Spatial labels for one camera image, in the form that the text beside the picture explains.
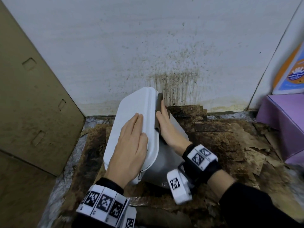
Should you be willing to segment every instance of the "floor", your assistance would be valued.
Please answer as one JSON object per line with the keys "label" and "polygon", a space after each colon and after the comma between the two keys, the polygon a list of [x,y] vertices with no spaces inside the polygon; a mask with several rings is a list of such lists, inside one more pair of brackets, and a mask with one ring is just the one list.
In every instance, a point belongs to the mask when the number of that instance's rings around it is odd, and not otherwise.
{"label": "floor", "polygon": [[[277,207],[299,221],[304,220],[303,168],[287,166],[280,161],[279,151],[274,148],[276,145],[266,139],[274,132],[265,125],[255,123],[254,112],[207,115],[199,105],[169,109],[189,139],[212,150],[230,175],[246,185],[267,192]],[[79,202],[94,181],[105,172],[103,153],[113,121],[114,117],[87,118],[79,141],[56,181],[38,227],[70,227]],[[157,219],[145,216],[151,214],[146,210],[152,209],[152,214],[164,221],[167,227],[167,219],[178,221],[172,227],[179,227],[183,222],[192,223],[195,227],[226,226],[218,201],[207,185],[201,185],[193,200],[181,206],[174,203],[169,190],[145,182],[128,186],[125,196],[140,212],[137,225],[163,225],[155,224]]]}

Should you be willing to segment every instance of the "person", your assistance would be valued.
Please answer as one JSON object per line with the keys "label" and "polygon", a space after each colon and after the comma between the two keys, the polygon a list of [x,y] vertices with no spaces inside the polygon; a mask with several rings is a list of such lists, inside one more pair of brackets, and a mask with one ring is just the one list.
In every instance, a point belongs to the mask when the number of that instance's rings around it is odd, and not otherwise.
{"label": "person", "polygon": [[[193,149],[195,145],[170,123],[164,101],[161,103],[161,111],[156,112],[156,117],[166,143],[184,158],[185,151]],[[145,161],[148,143],[146,134],[141,132],[142,121],[143,115],[136,113],[122,127],[108,169],[104,177],[97,181],[97,185],[108,187],[123,195],[125,186],[138,175]],[[216,168],[211,167],[213,172],[208,170],[211,174],[206,183],[218,197],[222,215],[229,227],[303,227],[276,208],[268,194],[236,182],[218,164],[215,166]],[[90,217],[78,214],[72,227],[93,227],[88,226],[93,223]]]}

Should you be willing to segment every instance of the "black sleeve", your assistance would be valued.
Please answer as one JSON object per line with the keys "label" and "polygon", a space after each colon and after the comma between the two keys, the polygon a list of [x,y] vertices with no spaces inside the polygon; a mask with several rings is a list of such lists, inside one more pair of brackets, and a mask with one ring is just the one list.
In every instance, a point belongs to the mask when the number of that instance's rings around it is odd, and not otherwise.
{"label": "black sleeve", "polygon": [[219,201],[229,227],[303,227],[276,208],[268,194],[234,183]]}
{"label": "black sleeve", "polygon": [[[101,179],[99,179],[96,183],[96,185],[100,185],[100,186],[104,186],[104,187],[107,187],[111,190],[114,190],[116,191],[117,193],[121,194],[121,195],[124,195],[123,194],[123,189],[117,185],[116,183],[112,182],[111,180],[107,179],[107,178],[104,178],[102,177]],[[77,213],[73,223],[72,223],[72,228],[86,228],[86,227],[111,227],[113,228],[112,226],[109,226],[101,221],[98,221],[94,218],[91,218],[89,216],[86,216],[84,214],[80,214],[80,213]]]}

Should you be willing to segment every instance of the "dirty cardboard on floor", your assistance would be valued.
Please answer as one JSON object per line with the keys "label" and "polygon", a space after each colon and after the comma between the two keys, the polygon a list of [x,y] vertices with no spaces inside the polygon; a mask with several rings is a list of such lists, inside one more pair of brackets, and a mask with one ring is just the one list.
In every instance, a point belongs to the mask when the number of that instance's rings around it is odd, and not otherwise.
{"label": "dirty cardboard on floor", "polygon": [[[199,105],[169,109],[189,139],[212,150],[230,175],[241,183],[267,192],[277,207],[298,221],[304,220],[303,210],[290,189],[293,178],[287,173],[289,167],[280,161],[277,147],[264,136],[269,132],[267,127],[253,123],[244,114],[240,114],[240,119],[235,115],[209,116]],[[53,227],[70,227],[74,211],[86,191],[104,175],[103,154],[113,119],[101,118],[107,124],[96,124],[83,130],[82,135],[87,134],[87,141]],[[181,227],[183,224],[188,227],[191,221],[195,227],[226,227],[218,200],[205,184],[197,189],[192,201],[181,206],[174,203],[169,190],[145,182],[127,186],[124,195],[131,199],[131,205],[137,206],[137,225]],[[156,218],[164,212],[169,213],[168,216],[162,219],[162,223],[157,222]],[[168,225],[177,218],[178,222]]]}

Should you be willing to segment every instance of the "white wall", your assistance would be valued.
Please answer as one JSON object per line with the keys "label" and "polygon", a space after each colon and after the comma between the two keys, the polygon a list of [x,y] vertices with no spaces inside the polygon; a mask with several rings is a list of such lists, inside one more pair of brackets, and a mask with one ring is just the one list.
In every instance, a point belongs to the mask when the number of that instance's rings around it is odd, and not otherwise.
{"label": "white wall", "polygon": [[86,115],[144,87],[242,111],[301,0],[3,0]]}
{"label": "white wall", "polygon": [[296,13],[290,21],[281,42],[254,93],[249,109],[258,109],[261,99],[272,92],[272,84],[281,65],[286,61],[297,46],[304,41],[304,1],[299,5]]}

